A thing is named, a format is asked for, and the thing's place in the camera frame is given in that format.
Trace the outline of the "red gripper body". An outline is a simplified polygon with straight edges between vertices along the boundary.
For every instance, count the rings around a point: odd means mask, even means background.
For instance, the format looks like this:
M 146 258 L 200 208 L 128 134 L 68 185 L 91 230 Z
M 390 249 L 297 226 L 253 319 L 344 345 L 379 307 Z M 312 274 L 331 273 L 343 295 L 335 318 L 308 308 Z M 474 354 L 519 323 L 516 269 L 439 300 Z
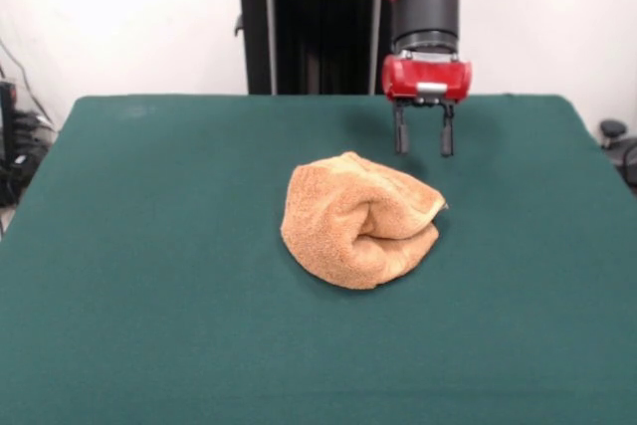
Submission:
M 456 54 L 389 55 L 381 80 L 385 95 L 396 106 L 453 105 L 468 96 L 472 63 Z

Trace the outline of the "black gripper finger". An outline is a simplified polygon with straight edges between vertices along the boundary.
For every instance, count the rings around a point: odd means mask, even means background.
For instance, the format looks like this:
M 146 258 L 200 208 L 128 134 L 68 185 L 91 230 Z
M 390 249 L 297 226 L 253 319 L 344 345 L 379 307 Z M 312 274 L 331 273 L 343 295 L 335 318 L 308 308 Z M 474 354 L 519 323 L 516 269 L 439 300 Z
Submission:
M 443 108 L 443 126 L 441 131 L 440 152 L 443 157 L 454 155 L 454 116 L 455 105 L 441 104 Z
M 392 106 L 394 148 L 397 154 L 407 154 L 409 151 L 408 129 L 405 119 L 405 105 L 396 102 Z

